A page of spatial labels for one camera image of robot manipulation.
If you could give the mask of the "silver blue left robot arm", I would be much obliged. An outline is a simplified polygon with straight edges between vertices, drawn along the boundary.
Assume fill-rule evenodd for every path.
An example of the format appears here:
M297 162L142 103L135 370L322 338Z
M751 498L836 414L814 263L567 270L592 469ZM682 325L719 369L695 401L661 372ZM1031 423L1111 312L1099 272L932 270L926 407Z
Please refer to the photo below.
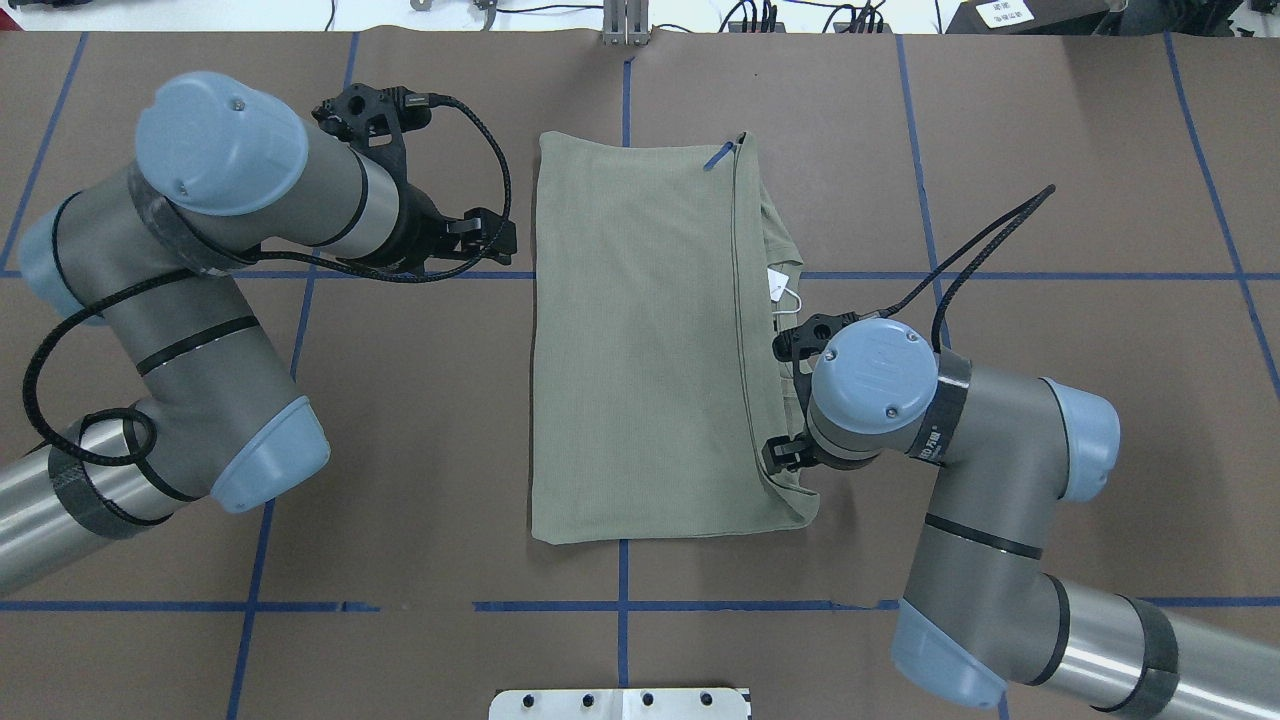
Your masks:
M495 155L499 211L448 217L408 177L404 136L460 111ZM20 382L40 443L3 469L3 593L214 498L260 507L330 457L234 274L303 263L397 284L509 264L509 163L457 97L353 83L310 120L280 99L210 70L177 76L140 115L133 160L70 195L20 241L20 275L60 323ZM76 328L108 327L147 391L64 427L38 386Z

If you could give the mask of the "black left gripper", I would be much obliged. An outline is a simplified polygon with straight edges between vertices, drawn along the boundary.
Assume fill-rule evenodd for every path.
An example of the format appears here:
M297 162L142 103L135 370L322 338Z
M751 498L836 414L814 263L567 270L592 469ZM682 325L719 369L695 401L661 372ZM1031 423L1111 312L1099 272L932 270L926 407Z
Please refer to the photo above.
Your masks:
M518 251L515 223L498 211L472 208L453 218L412 184L401 195L399 217L385 245L387 272L424 273L429 259L493 260L508 266Z

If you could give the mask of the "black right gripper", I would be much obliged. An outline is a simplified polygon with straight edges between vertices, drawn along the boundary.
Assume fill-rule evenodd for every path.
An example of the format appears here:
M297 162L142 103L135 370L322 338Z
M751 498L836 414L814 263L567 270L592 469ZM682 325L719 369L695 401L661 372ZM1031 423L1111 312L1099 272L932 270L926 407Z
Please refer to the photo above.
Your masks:
M815 443L801 432L796 436L776 436L762 448L762 464L765 473L800 471L817 464Z

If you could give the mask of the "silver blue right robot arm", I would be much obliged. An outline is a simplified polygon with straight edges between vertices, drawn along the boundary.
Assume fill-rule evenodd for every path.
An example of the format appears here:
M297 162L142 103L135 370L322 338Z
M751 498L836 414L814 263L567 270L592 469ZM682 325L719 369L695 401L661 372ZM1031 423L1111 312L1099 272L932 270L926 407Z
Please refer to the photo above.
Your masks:
M772 351L804 421L765 443L768 473L884 451L937 470L891 646L915 685L970 708L1015 683L1112 719L1277 716L1276 647L1042 570L1056 506L1096 497L1116 465L1106 398L977 366L882 314L817 314Z

